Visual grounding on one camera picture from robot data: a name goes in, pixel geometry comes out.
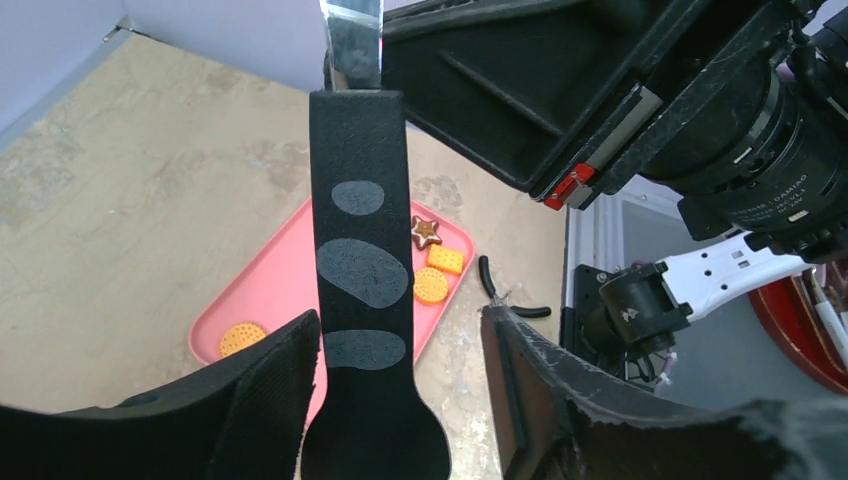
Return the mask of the round orange cookie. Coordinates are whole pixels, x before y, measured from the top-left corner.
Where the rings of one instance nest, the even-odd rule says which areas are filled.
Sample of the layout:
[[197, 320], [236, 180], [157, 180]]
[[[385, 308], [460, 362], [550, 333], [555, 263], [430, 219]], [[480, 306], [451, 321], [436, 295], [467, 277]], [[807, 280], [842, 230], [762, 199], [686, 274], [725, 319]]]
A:
[[227, 329], [218, 343], [218, 351], [222, 358], [238, 353], [267, 336], [266, 331], [252, 322], [242, 322]]

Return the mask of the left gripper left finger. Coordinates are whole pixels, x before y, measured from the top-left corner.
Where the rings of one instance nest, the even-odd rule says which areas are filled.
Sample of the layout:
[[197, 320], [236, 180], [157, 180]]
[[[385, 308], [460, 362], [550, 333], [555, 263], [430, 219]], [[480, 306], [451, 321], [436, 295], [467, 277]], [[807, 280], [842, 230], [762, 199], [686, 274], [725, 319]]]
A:
[[260, 342], [110, 408], [1, 410], [5, 479], [290, 479], [319, 350], [306, 311]]

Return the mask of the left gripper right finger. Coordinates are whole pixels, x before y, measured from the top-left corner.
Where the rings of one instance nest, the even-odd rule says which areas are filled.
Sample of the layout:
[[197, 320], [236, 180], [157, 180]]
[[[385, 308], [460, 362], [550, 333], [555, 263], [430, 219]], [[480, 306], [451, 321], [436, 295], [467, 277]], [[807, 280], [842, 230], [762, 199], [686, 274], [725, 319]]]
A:
[[507, 479], [843, 479], [847, 403], [710, 412], [658, 398], [558, 347], [505, 306], [481, 311]]

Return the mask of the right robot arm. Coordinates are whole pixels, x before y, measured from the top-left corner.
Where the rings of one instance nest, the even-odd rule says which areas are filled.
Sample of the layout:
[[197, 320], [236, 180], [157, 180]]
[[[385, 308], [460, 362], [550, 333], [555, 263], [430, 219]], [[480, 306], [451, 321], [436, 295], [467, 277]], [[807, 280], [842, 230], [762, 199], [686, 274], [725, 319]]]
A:
[[817, 1], [422, 1], [389, 11], [383, 83], [409, 120], [551, 209], [632, 178], [673, 190], [697, 254], [604, 281], [568, 336], [639, 358], [766, 283], [847, 253], [847, 14]]

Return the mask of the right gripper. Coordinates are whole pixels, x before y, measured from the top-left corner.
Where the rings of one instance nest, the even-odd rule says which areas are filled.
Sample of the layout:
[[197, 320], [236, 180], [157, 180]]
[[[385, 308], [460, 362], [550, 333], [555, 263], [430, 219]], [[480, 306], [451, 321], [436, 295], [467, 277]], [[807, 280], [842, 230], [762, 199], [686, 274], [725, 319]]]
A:
[[642, 175], [702, 210], [791, 1], [422, 1], [384, 25], [409, 120], [501, 182], [585, 208]]

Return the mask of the metal tongs black tips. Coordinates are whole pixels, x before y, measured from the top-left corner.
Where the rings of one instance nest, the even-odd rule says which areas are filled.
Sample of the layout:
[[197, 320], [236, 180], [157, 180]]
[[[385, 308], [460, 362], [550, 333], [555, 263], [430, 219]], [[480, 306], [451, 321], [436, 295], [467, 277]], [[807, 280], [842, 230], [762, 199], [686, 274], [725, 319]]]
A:
[[309, 97], [315, 264], [327, 369], [305, 479], [446, 479], [448, 441], [414, 379], [403, 97], [382, 86], [380, 1], [324, 1], [326, 85]]

